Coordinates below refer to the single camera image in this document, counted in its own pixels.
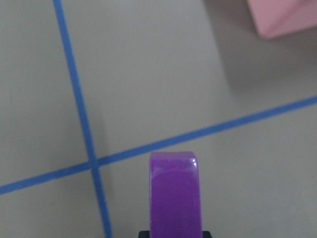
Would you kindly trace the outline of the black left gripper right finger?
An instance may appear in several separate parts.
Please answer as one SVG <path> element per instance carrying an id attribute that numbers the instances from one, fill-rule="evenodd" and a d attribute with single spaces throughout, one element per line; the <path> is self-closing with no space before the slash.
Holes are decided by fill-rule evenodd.
<path id="1" fill-rule="evenodd" d="M 202 238 L 211 238 L 211 233 L 209 231 L 203 231 Z"/>

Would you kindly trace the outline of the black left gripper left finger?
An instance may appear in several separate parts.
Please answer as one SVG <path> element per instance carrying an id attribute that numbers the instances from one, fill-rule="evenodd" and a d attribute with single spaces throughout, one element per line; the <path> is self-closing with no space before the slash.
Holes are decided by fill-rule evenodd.
<path id="1" fill-rule="evenodd" d="M 139 231 L 138 238 L 150 238 L 150 231 Z"/>

